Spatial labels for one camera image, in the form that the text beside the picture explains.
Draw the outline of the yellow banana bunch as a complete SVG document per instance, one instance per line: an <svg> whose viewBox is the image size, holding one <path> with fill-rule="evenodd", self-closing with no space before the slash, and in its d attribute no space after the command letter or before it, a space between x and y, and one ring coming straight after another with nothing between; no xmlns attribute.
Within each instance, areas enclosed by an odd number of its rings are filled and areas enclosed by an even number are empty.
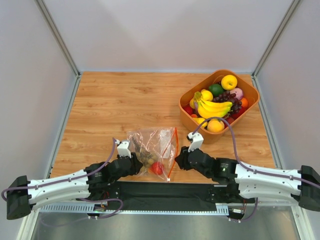
<svg viewBox="0 0 320 240"><path fill-rule="evenodd" d="M230 101L226 102L212 102L204 100L201 92L197 91L193 97L193 103L195 111L199 116L205 119L212 117L225 117L231 110L233 103Z"/></svg>

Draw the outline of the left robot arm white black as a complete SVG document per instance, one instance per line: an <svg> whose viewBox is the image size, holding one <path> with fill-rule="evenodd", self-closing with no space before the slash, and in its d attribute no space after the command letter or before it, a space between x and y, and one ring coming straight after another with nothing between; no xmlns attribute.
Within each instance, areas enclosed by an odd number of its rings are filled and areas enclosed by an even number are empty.
<svg viewBox="0 0 320 240"><path fill-rule="evenodd" d="M60 177L29 180L17 177L3 195L6 218L16 220L43 206L72 199L101 201L111 196L111 186L120 178L137 175L143 164L133 152L117 156L110 163L94 163L83 170Z"/></svg>

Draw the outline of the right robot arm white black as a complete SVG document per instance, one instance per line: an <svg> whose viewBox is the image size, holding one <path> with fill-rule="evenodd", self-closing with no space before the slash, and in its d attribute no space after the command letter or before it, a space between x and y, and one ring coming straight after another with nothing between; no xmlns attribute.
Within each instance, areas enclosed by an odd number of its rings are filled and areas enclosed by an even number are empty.
<svg viewBox="0 0 320 240"><path fill-rule="evenodd" d="M306 210L320 210L320 175L310 166L293 170L259 167L230 158L213 158L200 149L189 151L186 146L174 160L180 169L195 170L244 199L296 201Z"/></svg>

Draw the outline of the brown longan bunch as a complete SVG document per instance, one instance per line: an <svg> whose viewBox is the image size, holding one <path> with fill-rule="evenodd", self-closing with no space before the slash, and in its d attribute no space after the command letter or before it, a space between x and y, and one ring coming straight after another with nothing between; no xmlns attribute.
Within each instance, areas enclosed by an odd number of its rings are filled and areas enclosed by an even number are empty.
<svg viewBox="0 0 320 240"><path fill-rule="evenodd" d="M158 161L159 157L154 151L147 150L147 148L135 138L132 138L131 141L133 143L133 151L135 152L138 161L142 163L139 174L143 175L152 164Z"/></svg>

